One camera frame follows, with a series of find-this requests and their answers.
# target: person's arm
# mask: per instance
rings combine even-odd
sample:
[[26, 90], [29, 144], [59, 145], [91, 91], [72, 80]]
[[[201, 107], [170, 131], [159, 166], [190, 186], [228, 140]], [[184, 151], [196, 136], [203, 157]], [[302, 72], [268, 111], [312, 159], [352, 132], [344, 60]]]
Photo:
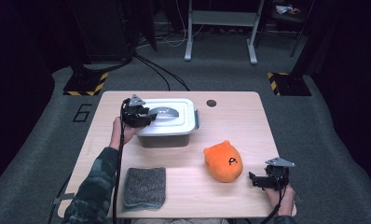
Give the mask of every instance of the person's arm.
[[[279, 202], [279, 192], [274, 189], [265, 189], [269, 197], [270, 204], [275, 207]], [[295, 191], [291, 185], [287, 185], [282, 198], [281, 207], [277, 216], [273, 218], [274, 224], [296, 224], [293, 218]]]
[[[124, 144], [127, 144], [139, 130], [126, 126]], [[92, 164], [89, 175], [66, 208], [62, 223], [106, 223], [113, 187], [116, 184], [120, 135], [120, 119], [116, 118], [109, 147], [105, 147]]]

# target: container handle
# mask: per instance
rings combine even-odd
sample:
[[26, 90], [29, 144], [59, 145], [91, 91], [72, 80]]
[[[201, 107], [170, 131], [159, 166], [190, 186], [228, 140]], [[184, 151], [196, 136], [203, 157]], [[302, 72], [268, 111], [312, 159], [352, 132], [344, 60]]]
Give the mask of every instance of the container handle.
[[200, 118], [199, 118], [199, 111], [194, 111], [195, 113], [195, 130], [199, 129], [200, 126]]
[[173, 108], [169, 107], [157, 107], [154, 109], [150, 109], [148, 111], [148, 115], [158, 115], [158, 114], [169, 114], [173, 115], [174, 117], [179, 117], [179, 112]]

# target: container lid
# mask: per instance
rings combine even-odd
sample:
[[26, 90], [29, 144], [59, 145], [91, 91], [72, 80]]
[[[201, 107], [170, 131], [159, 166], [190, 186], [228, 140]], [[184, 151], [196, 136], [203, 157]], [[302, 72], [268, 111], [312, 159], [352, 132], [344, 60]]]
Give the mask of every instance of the container lid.
[[168, 107], [178, 112], [178, 117], [173, 113], [158, 113], [156, 120], [143, 128], [137, 136], [167, 136], [191, 133], [196, 126], [193, 103], [188, 99], [144, 99], [144, 107], [151, 110]]

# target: orange plush toy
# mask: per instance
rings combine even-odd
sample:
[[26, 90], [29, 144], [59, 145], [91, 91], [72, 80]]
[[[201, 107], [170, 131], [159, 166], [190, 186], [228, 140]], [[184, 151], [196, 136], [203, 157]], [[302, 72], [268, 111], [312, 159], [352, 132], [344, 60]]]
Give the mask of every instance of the orange plush toy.
[[209, 173], [220, 181], [232, 182], [243, 171], [240, 154], [228, 140], [212, 147], [206, 147], [203, 153]]

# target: black equipment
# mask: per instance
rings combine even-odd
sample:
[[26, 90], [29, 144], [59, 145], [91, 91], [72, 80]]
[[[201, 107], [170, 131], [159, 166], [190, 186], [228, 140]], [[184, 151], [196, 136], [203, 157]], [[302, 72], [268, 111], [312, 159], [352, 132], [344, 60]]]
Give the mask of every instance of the black equipment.
[[266, 161], [268, 165], [265, 168], [267, 176], [255, 176], [249, 172], [249, 177], [253, 181], [253, 186], [263, 189], [283, 189], [288, 185], [289, 167], [295, 167], [293, 162], [286, 161], [281, 158], [275, 158]]
[[136, 41], [133, 5], [129, 0], [69, 0], [89, 63], [132, 58]]
[[149, 115], [149, 108], [143, 107], [145, 101], [133, 94], [131, 99], [124, 100], [121, 108], [121, 118], [133, 128], [145, 127], [155, 120], [157, 114]]

